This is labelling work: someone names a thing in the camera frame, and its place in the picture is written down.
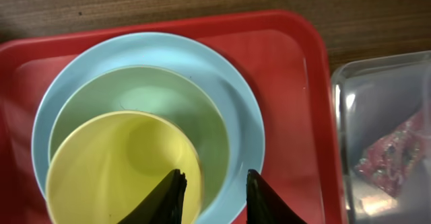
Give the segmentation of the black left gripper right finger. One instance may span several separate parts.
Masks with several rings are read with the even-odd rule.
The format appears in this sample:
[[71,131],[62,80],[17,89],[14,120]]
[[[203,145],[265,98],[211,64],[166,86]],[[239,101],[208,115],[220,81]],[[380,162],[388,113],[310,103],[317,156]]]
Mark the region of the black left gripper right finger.
[[253,169],[246,179],[246,212],[247,224],[306,224]]

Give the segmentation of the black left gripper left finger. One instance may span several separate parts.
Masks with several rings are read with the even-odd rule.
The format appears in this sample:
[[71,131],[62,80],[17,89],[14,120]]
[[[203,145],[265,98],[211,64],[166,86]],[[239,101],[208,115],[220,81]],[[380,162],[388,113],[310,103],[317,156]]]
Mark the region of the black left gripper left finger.
[[170,171],[119,224],[181,224],[186,187],[185,174]]

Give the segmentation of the yellow cup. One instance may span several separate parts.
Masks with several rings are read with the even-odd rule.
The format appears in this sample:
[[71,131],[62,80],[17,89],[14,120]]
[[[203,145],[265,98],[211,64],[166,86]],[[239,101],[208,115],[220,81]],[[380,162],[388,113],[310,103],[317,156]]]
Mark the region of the yellow cup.
[[46,205],[53,223],[120,223],[169,173],[185,177],[180,223],[194,223],[203,178],[189,138],[170,121],[118,111],[77,127],[51,160]]

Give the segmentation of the green bowl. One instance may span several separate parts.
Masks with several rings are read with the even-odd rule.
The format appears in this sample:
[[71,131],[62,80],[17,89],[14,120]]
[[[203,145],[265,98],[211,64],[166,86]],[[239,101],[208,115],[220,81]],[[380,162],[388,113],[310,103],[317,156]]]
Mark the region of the green bowl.
[[67,99],[51,130],[48,156],[79,125],[98,115],[134,110],[156,114],[177,125],[194,145],[203,170],[202,211],[216,203],[228,172],[228,133],[220,111],[190,79],[161,67],[130,66],[105,72]]

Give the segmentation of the red snack wrapper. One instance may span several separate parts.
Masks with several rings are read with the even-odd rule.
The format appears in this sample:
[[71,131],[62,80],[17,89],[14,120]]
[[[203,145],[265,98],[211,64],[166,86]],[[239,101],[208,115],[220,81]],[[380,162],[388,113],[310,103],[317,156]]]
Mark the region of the red snack wrapper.
[[410,174],[430,152],[424,127],[425,116],[420,110],[367,147],[355,171],[389,196],[398,197]]

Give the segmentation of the light blue plate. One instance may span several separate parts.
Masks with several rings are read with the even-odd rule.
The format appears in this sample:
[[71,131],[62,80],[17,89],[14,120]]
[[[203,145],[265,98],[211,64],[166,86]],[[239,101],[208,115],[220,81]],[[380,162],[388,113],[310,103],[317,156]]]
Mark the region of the light blue plate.
[[210,47],[176,34],[140,32],[101,42],[73,59],[48,87],[38,107],[32,131],[32,163],[41,193],[48,172],[48,139],[61,107],[80,86],[109,70],[126,66],[156,66],[173,70],[201,87],[220,110],[230,140],[230,166],[221,194],[198,223],[231,223],[243,211],[246,174],[261,171],[265,158],[265,128],[256,97],[243,76]]

